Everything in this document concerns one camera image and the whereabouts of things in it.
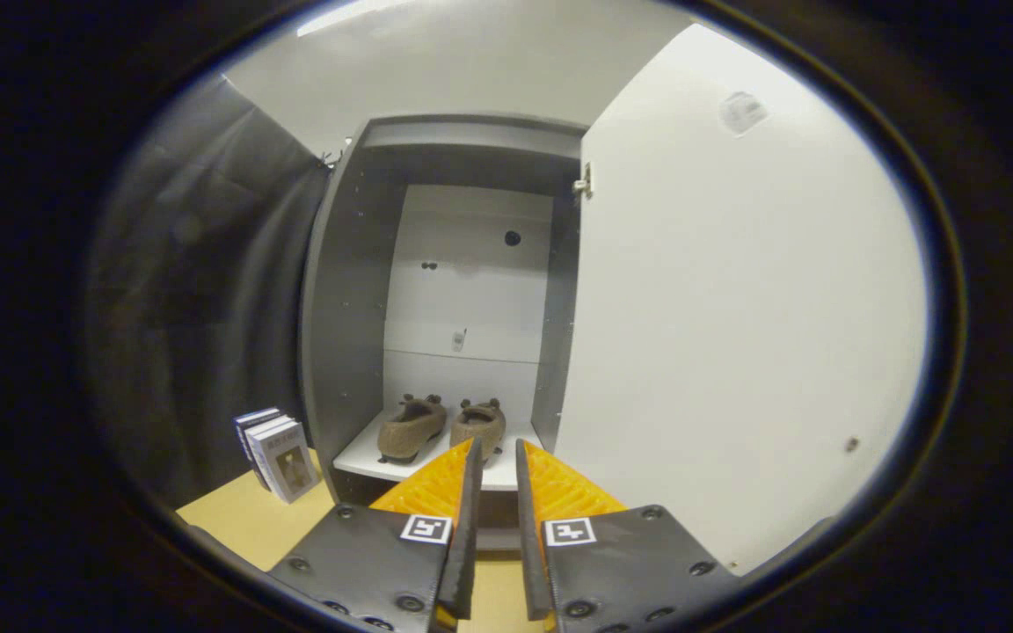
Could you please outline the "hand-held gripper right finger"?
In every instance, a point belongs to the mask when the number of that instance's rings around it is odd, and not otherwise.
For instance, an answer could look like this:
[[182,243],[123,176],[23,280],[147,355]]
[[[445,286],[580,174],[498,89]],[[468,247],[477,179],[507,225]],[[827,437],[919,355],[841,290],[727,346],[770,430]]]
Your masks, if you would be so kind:
[[627,507],[529,441],[515,465],[528,617],[547,632],[693,630],[739,592],[661,505]]

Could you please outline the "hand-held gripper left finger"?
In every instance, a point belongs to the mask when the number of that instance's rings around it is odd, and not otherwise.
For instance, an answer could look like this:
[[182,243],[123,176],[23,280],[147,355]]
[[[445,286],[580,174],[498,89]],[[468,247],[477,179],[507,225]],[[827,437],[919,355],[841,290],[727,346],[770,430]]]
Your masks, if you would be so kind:
[[454,632],[471,614],[482,478],[481,440],[464,440],[373,505],[334,506],[270,577],[354,632]]

